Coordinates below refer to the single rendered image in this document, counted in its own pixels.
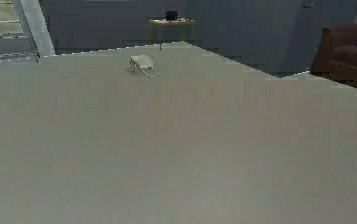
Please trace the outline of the small grey folding stand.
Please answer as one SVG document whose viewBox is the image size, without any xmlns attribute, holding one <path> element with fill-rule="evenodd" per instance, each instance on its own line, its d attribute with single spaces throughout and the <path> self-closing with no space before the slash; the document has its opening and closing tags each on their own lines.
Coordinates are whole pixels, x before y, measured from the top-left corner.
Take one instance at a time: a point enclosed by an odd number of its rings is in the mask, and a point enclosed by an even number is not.
<svg viewBox="0 0 357 224">
<path fill-rule="evenodd" d="M 158 76 L 160 76 L 160 73 L 154 68 L 154 62 L 147 55 L 131 56 L 129 64 L 132 73 L 135 73 L 137 70 L 139 70 L 147 77 L 150 77 L 148 72 L 153 71 Z"/>
</svg>

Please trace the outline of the small wooden side table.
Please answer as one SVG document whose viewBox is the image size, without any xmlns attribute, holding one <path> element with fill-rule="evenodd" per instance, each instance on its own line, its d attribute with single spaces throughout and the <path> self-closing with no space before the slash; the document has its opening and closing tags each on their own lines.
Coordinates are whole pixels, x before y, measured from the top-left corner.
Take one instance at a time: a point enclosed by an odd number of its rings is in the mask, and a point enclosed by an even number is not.
<svg viewBox="0 0 357 224">
<path fill-rule="evenodd" d="M 196 24 L 197 24 L 196 20 L 187 19 L 187 18 L 181 18 L 177 20 L 153 19 L 149 21 L 151 39 L 159 44 L 159 49 L 162 49 L 162 44 L 163 44 L 162 28 L 172 27 L 172 26 L 177 26 L 181 28 L 181 39 L 185 38 L 186 35 L 185 29 L 188 26 L 190 26 L 191 36 L 192 38 L 195 38 Z"/>
</svg>

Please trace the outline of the brown sofa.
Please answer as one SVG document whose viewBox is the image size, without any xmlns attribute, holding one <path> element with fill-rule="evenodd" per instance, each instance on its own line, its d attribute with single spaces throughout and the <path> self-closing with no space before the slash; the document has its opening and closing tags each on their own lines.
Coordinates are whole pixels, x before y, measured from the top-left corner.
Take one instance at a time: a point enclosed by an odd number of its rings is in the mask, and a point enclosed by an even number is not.
<svg viewBox="0 0 357 224">
<path fill-rule="evenodd" d="M 357 88 L 357 22 L 322 29 L 310 73 Z"/>
</svg>

